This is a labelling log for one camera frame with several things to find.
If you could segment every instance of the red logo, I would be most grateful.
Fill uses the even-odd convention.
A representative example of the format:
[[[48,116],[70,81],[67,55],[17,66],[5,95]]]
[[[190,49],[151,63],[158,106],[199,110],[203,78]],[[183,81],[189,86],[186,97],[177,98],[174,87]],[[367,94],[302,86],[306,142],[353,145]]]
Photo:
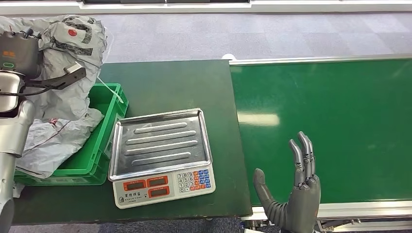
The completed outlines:
[[[77,35],[77,31],[73,30],[73,29],[69,29],[69,35],[71,36],[76,36]]]

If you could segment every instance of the robot finger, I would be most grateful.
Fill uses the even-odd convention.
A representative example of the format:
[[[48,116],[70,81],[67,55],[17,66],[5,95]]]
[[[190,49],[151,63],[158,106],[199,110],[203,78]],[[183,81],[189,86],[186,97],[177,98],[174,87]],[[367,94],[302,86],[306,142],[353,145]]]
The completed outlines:
[[[313,176],[315,174],[315,156],[313,155],[312,141],[309,138],[308,138],[308,141],[309,141],[310,161],[311,161],[311,164],[312,164],[312,176]]]
[[[292,149],[293,161],[295,163],[295,178],[293,185],[301,187],[302,183],[305,182],[302,152],[293,139],[289,140],[289,147]]]
[[[310,144],[309,139],[306,135],[300,131],[297,134],[300,144],[302,144],[302,156],[303,156],[303,164],[305,168],[305,180],[307,181],[310,177],[312,177],[312,164],[310,162]]]

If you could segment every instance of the green table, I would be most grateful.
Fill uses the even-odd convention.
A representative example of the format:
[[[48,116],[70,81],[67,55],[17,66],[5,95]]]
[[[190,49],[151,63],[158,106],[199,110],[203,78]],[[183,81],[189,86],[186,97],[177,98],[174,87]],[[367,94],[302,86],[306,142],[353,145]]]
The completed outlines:
[[[200,107],[205,113],[216,191],[120,210],[114,204],[109,181],[101,186],[32,186],[16,199],[14,224],[252,213],[228,61],[106,64],[101,78],[122,85],[129,100],[127,117]]]
[[[225,147],[214,148],[211,143],[215,173],[222,176],[216,182],[224,183],[225,179],[228,187],[222,187],[214,195],[196,198],[209,205],[196,206],[198,202],[193,198],[119,210],[114,206],[110,183],[95,187],[28,187],[22,193],[23,198],[17,201],[14,223],[247,215],[251,213],[251,203],[259,205],[251,183],[256,167],[266,172],[272,194],[280,201],[287,200],[293,180],[292,153],[287,141],[296,138],[299,130],[309,135],[315,146],[317,174],[322,181],[320,212],[323,206],[333,203],[362,206],[363,202],[391,200],[403,208],[403,211],[397,210],[399,215],[410,214],[410,206],[405,212],[403,203],[412,200],[409,150],[412,59],[358,60],[231,62],[247,176],[243,160],[224,160]],[[203,93],[203,86],[197,90],[184,89],[176,73],[205,79],[204,88],[221,90],[223,86],[215,83],[216,77],[229,75],[229,70],[225,61],[106,64],[102,77],[107,82],[122,84],[131,102],[128,116],[137,116],[176,110],[176,98],[187,108],[198,107],[192,98],[181,96],[181,92]],[[150,79],[159,84],[167,82],[169,88],[152,87],[149,91],[145,84]],[[141,92],[151,98],[142,98]],[[230,93],[215,96],[213,91],[203,96],[205,100],[220,99],[217,103],[233,98]],[[221,107],[220,111],[233,114],[234,106],[228,107]],[[209,133],[209,119],[217,122],[219,118],[208,116],[207,112],[205,110]],[[228,132],[219,131],[226,122],[219,123],[213,131],[221,135],[209,135],[213,141],[230,137]],[[231,122],[233,132],[236,127]],[[91,197],[98,201],[87,201]]]

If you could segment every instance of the robotic hand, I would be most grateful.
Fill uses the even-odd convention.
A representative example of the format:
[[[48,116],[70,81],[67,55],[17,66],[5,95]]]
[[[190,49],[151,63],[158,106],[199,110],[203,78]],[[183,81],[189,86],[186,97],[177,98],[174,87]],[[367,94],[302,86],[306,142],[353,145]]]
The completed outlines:
[[[265,173],[257,168],[253,185],[268,219],[283,231],[292,233],[313,233],[319,210],[321,186],[315,175],[313,146],[302,131],[298,133],[302,150],[293,139],[289,141],[295,163],[295,178],[289,201],[279,203],[272,197],[265,184]]]
[[[0,233],[9,232],[14,214],[13,179],[16,158],[21,157],[29,128],[34,120],[34,104],[25,96],[62,90],[86,76],[86,69],[74,63],[65,75],[36,81],[42,54],[33,30],[0,34]],[[24,93],[25,87],[43,88]]]

